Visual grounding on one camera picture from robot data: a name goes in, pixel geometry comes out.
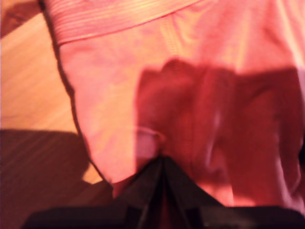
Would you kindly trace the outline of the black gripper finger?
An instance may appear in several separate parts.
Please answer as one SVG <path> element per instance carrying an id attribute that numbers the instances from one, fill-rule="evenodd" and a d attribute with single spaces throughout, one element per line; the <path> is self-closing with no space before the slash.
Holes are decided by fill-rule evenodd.
<path id="1" fill-rule="evenodd" d="M 163 161 L 150 162 L 131 184 L 113 199 L 108 229 L 157 229 L 163 192 Z"/>
<path id="2" fill-rule="evenodd" d="M 202 218 L 200 207 L 223 207 L 198 187 L 169 157 L 164 158 L 167 187 L 187 229 L 223 229 L 224 226 Z"/>

